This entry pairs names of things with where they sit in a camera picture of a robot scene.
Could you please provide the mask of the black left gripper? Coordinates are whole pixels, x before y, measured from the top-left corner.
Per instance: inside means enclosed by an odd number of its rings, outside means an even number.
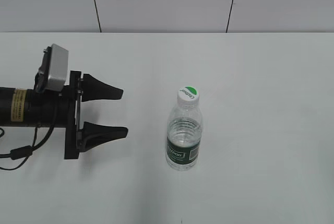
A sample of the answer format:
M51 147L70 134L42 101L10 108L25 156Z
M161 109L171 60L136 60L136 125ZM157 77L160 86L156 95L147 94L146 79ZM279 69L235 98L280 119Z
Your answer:
M120 100L123 89L105 84L90 74L84 74L82 81L80 71L70 71L69 84L65 85L59 94L58 123L65 127L64 159L78 159L79 152L86 152L94 147L127 137L127 127L97 125L84 122L79 131L77 147L77 102L93 100Z

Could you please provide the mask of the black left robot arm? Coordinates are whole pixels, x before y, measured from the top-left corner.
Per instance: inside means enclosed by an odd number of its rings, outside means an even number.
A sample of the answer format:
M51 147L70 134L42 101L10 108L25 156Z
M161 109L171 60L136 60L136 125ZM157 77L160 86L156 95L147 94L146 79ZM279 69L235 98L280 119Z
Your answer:
M55 128L65 129L66 160L78 159L80 153L96 146L125 138L128 128L103 126L90 122L80 125L80 104L93 100L120 100L123 90L105 84L89 74L71 71L69 85L61 91L37 88L1 88L1 126L47 127L46 136L37 144L11 150L2 158L29 157L46 143Z

